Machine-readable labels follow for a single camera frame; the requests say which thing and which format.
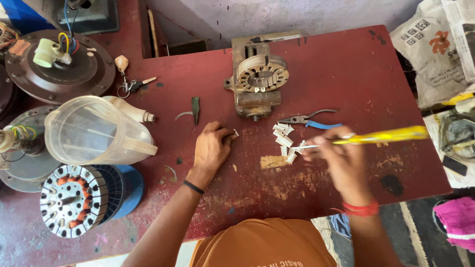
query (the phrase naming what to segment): pink cloth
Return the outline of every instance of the pink cloth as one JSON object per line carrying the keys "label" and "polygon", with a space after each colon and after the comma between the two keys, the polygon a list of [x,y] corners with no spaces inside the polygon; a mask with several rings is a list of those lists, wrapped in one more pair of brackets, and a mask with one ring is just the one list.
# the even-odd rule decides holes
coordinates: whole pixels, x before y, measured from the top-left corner
{"label": "pink cloth", "polygon": [[475,200],[463,197],[434,207],[447,230],[447,241],[475,251]]}

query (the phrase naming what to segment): hand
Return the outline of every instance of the hand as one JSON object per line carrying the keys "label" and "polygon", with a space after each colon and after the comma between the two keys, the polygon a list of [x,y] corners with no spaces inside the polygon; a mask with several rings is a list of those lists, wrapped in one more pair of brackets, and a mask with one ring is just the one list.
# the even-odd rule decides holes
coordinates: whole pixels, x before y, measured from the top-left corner
{"label": "hand", "polygon": [[343,200],[353,206],[369,205],[372,195],[368,186],[364,168],[364,149],[360,144],[332,145],[331,140],[342,139],[354,133],[347,126],[340,126],[326,131],[322,136],[307,141],[307,145],[318,145],[307,148],[302,155],[304,160],[313,161],[324,158],[328,162],[328,171],[335,188]]}
{"label": "hand", "polygon": [[231,152],[231,141],[236,139],[233,130],[221,127],[217,121],[208,123],[196,140],[195,164],[186,180],[202,190],[208,187]]}

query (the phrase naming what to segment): orange t-shirt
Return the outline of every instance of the orange t-shirt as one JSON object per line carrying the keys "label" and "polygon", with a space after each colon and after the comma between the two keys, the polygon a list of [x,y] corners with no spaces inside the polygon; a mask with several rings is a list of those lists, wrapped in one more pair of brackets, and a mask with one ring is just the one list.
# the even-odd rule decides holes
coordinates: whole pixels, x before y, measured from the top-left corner
{"label": "orange t-shirt", "polygon": [[322,236],[300,219],[247,219],[196,244],[190,267],[335,267]]}

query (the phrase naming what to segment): pliers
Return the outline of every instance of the pliers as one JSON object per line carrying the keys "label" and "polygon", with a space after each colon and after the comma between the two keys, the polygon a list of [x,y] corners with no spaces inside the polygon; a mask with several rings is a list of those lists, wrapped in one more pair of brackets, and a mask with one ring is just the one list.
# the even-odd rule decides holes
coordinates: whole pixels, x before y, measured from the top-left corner
{"label": "pliers", "polygon": [[325,111],[336,112],[336,110],[332,110],[332,109],[322,109],[322,110],[316,111],[316,112],[314,112],[314,113],[312,113],[308,116],[294,116],[294,117],[290,117],[290,118],[287,118],[287,119],[278,120],[277,122],[278,123],[283,123],[283,124],[305,124],[305,127],[311,126],[311,127],[315,127],[315,128],[319,128],[319,129],[324,129],[324,130],[328,130],[328,129],[331,129],[333,127],[343,125],[343,124],[325,125],[325,124],[320,124],[318,122],[306,120],[306,119],[314,116],[317,113],[325,112]]}

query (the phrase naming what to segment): black wristband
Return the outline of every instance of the black wristband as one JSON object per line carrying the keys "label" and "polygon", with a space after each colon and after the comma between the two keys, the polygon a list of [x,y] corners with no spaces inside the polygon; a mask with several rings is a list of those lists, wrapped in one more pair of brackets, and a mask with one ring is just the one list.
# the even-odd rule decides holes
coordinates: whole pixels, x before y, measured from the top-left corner
{"label": "black wristband", "polygon": [[203,190],[199,189],[198,187],[192,185],[192,184],[191,184],[190,182],[188,182],[188,181],[183,181],[183,184],[189,186],[191,189],[195,190],[196,192],[198,192],[198,193],[200,193],[200,194],[202,194],[202,195],[205,193],[205,191],[203,191]]}

